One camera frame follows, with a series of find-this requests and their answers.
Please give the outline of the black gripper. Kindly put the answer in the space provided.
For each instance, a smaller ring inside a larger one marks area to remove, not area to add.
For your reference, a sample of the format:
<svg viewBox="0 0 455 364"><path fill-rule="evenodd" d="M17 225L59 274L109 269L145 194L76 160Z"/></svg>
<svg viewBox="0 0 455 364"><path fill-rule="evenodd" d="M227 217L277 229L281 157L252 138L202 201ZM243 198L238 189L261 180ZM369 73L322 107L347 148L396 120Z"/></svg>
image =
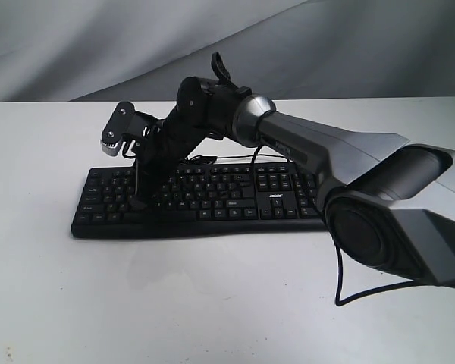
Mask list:
<svg viewBox="0 0 455 364"><path fill-rule="evenodd" d="M172 110L157 123L155 133L141 145L134 163L136 192L130 195L132 210L144 210L162 184L174 174L185 159L207 135L205 112Z"/></svg>

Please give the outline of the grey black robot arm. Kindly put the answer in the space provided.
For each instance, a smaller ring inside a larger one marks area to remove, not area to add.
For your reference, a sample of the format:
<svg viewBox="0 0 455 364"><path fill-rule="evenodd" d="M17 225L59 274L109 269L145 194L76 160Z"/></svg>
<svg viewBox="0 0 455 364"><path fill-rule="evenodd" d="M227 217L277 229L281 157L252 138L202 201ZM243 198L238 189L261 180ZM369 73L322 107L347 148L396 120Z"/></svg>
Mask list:
<svg viewBox="0 0 455 364"><path fill-rule="evenodd" d="M145 203L211 131L267 146L315 178L315 208L340 253L422 285L455 288L455 150L279 112L236 86L218 53L212 80L187 77L175 107L141 133L135 200Z"/></svg>

